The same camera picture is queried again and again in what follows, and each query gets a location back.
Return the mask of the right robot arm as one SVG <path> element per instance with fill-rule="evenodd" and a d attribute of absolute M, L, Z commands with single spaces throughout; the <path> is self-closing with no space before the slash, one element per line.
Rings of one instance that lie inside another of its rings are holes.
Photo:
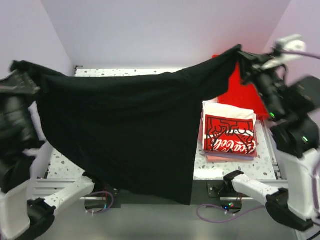
<path fill-rule="evenodd" d="M 285 67 L 292 52 L 269 54 L 241 51 L 242 82 L 253 84 L 274 126 L 270 129 L 283 160 L 287 188 L 276 188 L 236 170 L 223 178 L 223 192 L 251 197 L 265 206 L 277 223 L 304 232 L 320 216 L 320 130 L 309 113 L 320 107 L 320 81 L 307 75 L 286 85 L 277 69 Z"/>

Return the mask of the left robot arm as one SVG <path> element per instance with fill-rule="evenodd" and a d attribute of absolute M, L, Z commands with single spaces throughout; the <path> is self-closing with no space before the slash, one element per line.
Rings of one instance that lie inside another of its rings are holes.
<path fill-rule="evenodd" d="M 36 159 L 26 151 L 40 149 L 29 107 L 40 92 L 25 72 L 14 70 L 0 81 L 0 238 L 34 240 L 55 221 L 58 212 L 81 197 L 99 196 L 104 184 L 82 176 L 44 198 L 27 199 L 31 167 Z"/>

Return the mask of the black t-shirt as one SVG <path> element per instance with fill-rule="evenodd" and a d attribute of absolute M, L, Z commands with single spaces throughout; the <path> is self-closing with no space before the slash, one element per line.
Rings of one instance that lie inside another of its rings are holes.
<path fill-rule="evenodd" d="M 118 190 L 189 205 L 203 102 L 227 92 L 241 48 L 151 75 L 69 77 L 28 61 L 10 68 L 41 88 L 43 133 L 67 159 Z"/>

